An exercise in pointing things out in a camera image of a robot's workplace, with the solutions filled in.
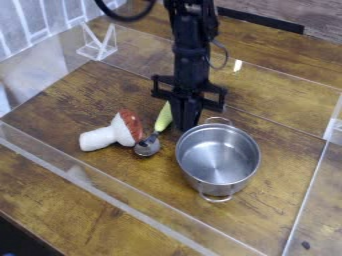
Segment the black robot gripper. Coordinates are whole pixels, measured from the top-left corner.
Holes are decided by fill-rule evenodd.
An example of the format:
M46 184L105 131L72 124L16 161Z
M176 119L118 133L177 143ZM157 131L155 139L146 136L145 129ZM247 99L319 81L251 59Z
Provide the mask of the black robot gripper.
M197 125L201 106L221 112L227 90L208 80L209 43L224 46L215 40L219 21L213 0L163 0L168 11L173 35L173 75L150 77L152 96L169 100L176 128L185 131L185 105L180 98L193 97L187 102L187 128Z

